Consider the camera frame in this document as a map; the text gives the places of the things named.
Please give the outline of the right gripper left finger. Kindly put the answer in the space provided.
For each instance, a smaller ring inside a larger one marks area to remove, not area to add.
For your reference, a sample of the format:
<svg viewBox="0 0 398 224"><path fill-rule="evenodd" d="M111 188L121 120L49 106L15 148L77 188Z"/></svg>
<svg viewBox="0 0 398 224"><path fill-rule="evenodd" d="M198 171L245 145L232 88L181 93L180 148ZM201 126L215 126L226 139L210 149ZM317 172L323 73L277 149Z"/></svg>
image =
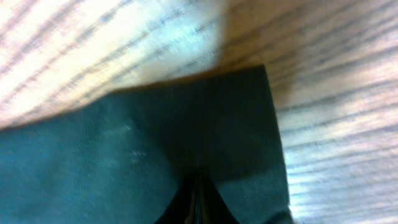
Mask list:
<svg viewBox="0 0 398 224"><path fill-rule="evenodd" d="M184 180L155 224L185 224L190 214L194 187L194 180Z"/></svg>

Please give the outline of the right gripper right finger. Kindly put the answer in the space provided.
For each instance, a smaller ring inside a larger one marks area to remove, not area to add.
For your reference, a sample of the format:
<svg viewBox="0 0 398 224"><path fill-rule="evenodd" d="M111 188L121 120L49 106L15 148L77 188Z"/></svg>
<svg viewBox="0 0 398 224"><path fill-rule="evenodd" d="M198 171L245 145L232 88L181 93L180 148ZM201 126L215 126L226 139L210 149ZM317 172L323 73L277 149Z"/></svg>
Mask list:
<svg viewBox="0 0 398 224"><path fill-rule="evenodd" d="M238 224L214 183L208 177L199 177L198 183L199 224Z"/></svg>

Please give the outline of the black polo shirt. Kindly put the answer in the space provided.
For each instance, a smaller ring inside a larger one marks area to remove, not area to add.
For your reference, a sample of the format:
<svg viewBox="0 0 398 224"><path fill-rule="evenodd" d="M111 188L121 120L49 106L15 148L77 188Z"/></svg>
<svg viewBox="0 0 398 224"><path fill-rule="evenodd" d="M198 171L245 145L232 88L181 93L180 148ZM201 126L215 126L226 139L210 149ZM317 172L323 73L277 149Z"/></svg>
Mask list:
<svg viewBox="0 0 398 224"><path fill-rule="evenodd" d="M239 223L292 223L264 66L122 91L1 131L2 223L155 223L208 177Z"/></svg>

